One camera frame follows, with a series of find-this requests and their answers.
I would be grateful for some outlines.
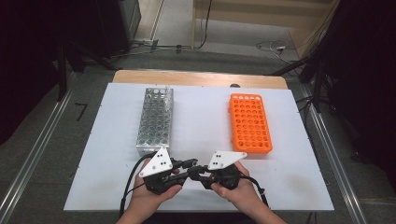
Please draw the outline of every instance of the person's left hand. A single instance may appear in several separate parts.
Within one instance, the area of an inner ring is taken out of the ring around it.
[[[141,170],[149,163],[149,161],[150,159],[145,160]],[[134,177],[134,188],[144,183],[144,180],[139,176],[139,173]],[[157,211],[161,203],[173,198],[181,188],[181,185],[175,185],[161,195],[148,191],[144,185],[135,189],[128,208],[117,223],[142,223]]]

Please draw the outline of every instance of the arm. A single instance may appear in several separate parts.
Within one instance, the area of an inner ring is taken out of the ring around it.
[[[142,169],[149,163],[150,159],[145,160]],[[134,177],[134,188],[143,184],[143,179],[136,175]],[[151,217],[161,203],[173,198],[181,190],[180,185],[175,185],[165,193],[156,195],[141,186],[133,191],[131,201],[124,214],[117,224],[140,224],[147,218]]]
[[[235,163],[235,166],[244,175],[249,176],[248,170],[239,161]],[[262,202],[249,180],[240,179],[238,188],[232,190],[216,183],[212,184],[211,188],[221,198],[230,201],[239,211],[245,213],[258,224],[286,223]]]

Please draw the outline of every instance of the white plastic bracket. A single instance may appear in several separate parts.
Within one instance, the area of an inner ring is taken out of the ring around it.
[[[172,167],[168,150],[165,147],[161,147],[139,175],[141,177],[156,175],[160,172],[171,170]]]
[[[236,161],[244,159],[248,154],[246,152],[234,151],[216,151],[212,156],[212,160],[207,165],[208,170],[224,169]]]

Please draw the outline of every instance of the white table surface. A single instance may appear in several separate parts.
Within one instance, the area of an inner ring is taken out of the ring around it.
[[[65,211],[114,211],[132,168],[140,158],[135,144],[147,84],[110,83],[64,206]],[[207,165],[215,150],[232,150],[228,104],[231,93],[257,93],[265,106],[273,150],[244,159],[250,175],[266,189],[273,210],[333,210],[291,91],[171,86],[174,115],[170,155]],[[237,211],[213,190],[190,179],[163,212]]]

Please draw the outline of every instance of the black stand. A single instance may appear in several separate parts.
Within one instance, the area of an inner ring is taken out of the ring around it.
[[[327,34],[323,36],[315,51],[306,56],[304,59],[301,59],[300,61],[295,63],[291,63],[288,66],[270,74],[270,76],[282,76],[293,69],[305,65],[303,72],[299,75],[299,80],[301,83],[307,83],[309,82],[309,80],[312,79],[314,75],[316,75],[314,94],[312,96],[311,102],[318,113],[320,113],[319,103],[321,102],[321,86],[325,78],[325,51],[326,48],[330,46],[332,37],[334,36],[337,28],[340,26],[341,22],[344,20],[347,13],[349,12],[351,5],[352,4],[345,4],[345,1],[343,0],[340,1],[338,8],[335,10],[332,23],[327,30]]]
[[[66,59],[70,62],[73,71],[81,73],[84,71],[85,63],[82,61],[80,53],[92,58],[108,70],[118,71],[121,69],[82,47],[79,43],[60,38],[58,40],[58,72],[60,75],[58,101],[61,101],[67,92]]]

